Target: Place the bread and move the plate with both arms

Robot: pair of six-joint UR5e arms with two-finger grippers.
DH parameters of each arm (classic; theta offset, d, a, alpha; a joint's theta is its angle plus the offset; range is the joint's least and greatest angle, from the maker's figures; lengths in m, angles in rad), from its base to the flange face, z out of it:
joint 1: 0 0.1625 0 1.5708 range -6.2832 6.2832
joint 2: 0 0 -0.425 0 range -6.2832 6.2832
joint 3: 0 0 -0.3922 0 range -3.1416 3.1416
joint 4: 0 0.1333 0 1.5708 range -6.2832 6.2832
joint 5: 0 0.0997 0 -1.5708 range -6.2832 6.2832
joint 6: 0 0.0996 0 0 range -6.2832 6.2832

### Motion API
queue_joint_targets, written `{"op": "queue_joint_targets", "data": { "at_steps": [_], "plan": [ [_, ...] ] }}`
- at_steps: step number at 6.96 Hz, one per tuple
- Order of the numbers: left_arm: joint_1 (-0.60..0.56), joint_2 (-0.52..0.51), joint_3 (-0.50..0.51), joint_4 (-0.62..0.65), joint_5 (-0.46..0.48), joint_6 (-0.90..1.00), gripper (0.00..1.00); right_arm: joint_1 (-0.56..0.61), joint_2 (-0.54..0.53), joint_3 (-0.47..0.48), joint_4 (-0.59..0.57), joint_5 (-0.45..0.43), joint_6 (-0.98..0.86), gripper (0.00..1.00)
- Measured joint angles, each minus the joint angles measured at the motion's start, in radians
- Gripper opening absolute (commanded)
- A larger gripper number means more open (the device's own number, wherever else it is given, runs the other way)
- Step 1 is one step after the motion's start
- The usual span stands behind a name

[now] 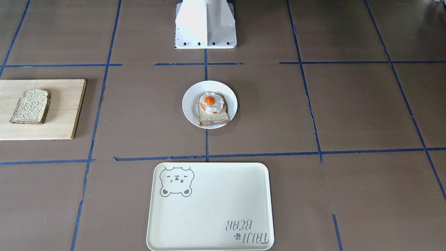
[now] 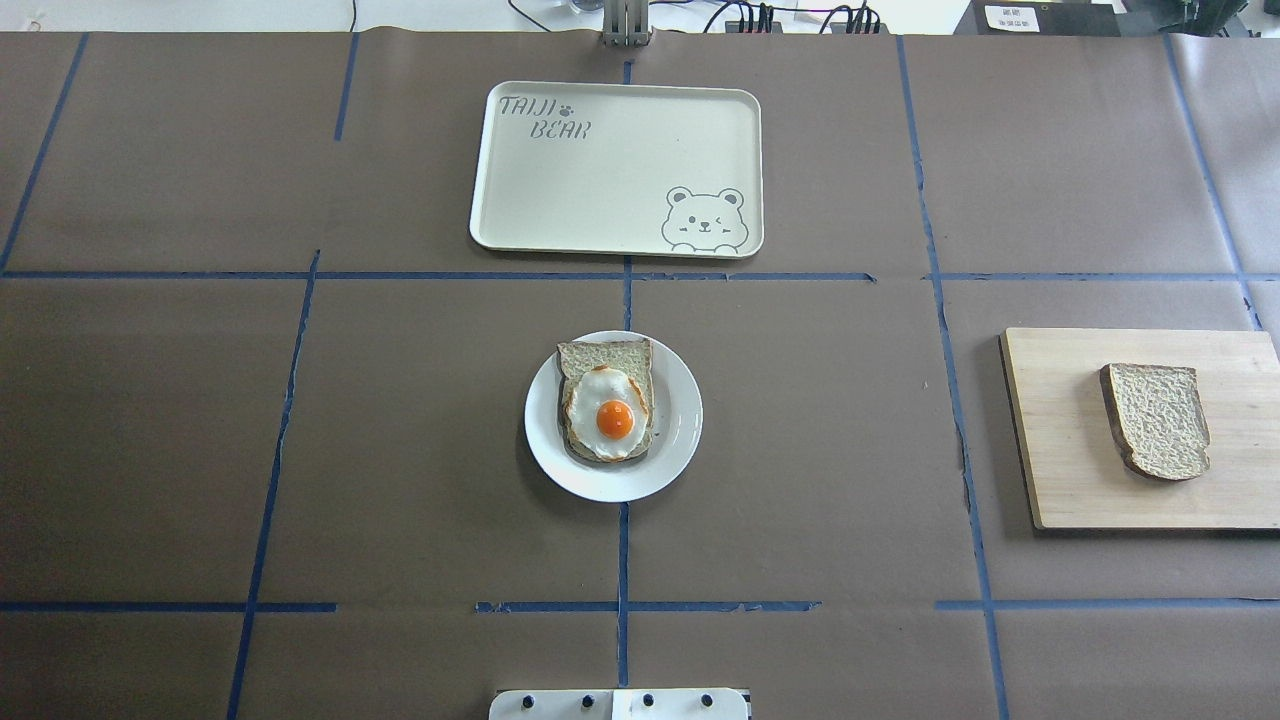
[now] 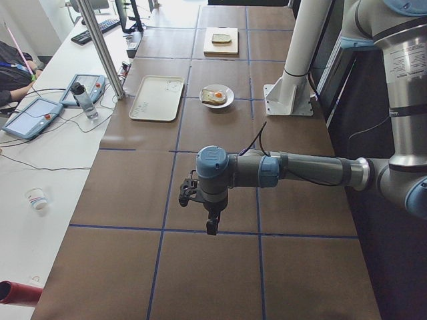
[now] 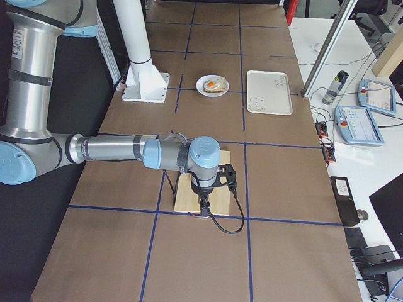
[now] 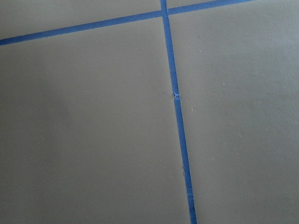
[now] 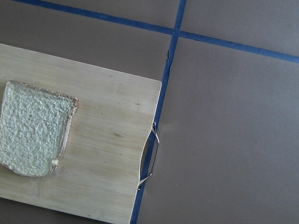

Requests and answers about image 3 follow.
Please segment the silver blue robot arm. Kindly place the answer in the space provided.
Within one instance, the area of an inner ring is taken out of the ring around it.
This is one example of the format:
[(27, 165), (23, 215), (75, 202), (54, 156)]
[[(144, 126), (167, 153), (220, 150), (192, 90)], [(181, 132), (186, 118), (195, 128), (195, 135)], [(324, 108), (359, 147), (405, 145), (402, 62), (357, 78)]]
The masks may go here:
[(384, 58), (394, 154), (389, 159), (318, 157), (207, 146), (180, 187), (179, 204), (202, 203), (207, 233), (218, 232), (234, 187), (275, 187), (281, 179), (375, 188), (407, 212), (426, 217), (426, 2), (346, 1), (344, 48), (379, 47)]

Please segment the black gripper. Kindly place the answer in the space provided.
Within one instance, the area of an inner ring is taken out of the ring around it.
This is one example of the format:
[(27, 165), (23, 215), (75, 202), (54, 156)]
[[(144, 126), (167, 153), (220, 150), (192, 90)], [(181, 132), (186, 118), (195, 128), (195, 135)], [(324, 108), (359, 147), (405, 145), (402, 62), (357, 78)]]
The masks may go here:
[(218, 221), (223, 210), (223, 202), (206, 202), (203, 204), (208, 212), (208, 220), (206, 221), (206, 232), (208, 235), (217, 235)]

